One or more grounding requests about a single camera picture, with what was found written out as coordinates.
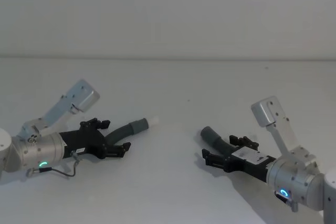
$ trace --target metal cylinder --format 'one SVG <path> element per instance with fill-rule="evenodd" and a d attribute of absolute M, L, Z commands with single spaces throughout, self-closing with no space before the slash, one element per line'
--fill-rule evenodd
<path fill-rule="evenodd" d="M 64 146 L 65 143 L 59 133 L 47 135 L 36 141 L 13 137 L 13 147 L 5 170 L 15 172 L 21 169 L 52 166 L 62 160 Z"/>
<path fill-rule="evenodd" d="M 275 191 L 316 211 L 323 210 L 323 174 L 309 174 L 292 161 L 278 159 L 267 173 Z"/>
<path fill-rule="evenodd" d="M 324 211 L 325 224 L 336 223 L 336 169 L 328 172 L 324 177 Z"/>

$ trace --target cable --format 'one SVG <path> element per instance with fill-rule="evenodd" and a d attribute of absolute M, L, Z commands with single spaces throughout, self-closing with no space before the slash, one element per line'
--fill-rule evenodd
<path fill-rule="evenodd" d="M 79 163 L 79 162 L 76 161 L 76 162 L 73 164 L 73 171 L 74 171 L 73 174 L 67 174 L 67 173 L 64 173 L 64 172 L 62 172 L 62 171 L 60 171 L 60 170 L 54 169 L 54 168 L 51 168 L 51 170 L 53 170 L 54 172 L 57 172 L 57 173 L 61 173 L 62 175 L 67 176 L 67 177 L 74 177 L 74 176 L 76 175 L 76 166 L 78 165 L 78 163 Z"/>
<path fill-rule="evenodd" d="M 45 172 L 49 172 L 51 170 L 53 170 L 54 172 L 57 172 L 57 173 L 60 173 L 64 176 L 67 176 L 67 177 L 75 177 L 76 175 L 76 166 L 79 164 L 80 160 L 79 157 L 78 157 L 78 154 L 76 152 L 71 152 L 71 156 L 75 159 L 75 162 L 73 164 L 73 171 L 74 173 L 73 174 L 67 174 L 65 172 L 62 172 L 58 169 L 54 169 L 52 167 L 43 167 L 43 168 L 39 168 L 39 169 L 33 169 L 32 172 L 35 173 L 35 172 L 39 172 L 39 173 L 45 173 Z"/>

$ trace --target white wall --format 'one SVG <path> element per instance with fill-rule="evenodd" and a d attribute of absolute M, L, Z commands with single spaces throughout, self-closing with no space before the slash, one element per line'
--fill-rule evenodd
<path fill-rule="evenodd" d="M 0 55 L 333 59 L 336 0 L 0 0 Z"/>

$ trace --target green led light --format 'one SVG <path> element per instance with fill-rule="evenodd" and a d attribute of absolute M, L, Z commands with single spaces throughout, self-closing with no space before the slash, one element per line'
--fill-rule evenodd
<path fill-rule="evenodd" d="M 45 165 L 47 165 L 47 164 L 48 164 L 48 162 L 42 162 L 42 163 L 39 165 L 39 167 L 45 166 Z"/>

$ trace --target screw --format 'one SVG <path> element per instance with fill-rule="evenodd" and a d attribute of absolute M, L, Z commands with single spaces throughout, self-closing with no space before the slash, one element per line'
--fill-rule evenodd
<path fill-rule="evenodd" d="M 30 137 L 30 138 L 28 138 L 28 143 L 35 144 L 36 143 L 36 139 Z"/>

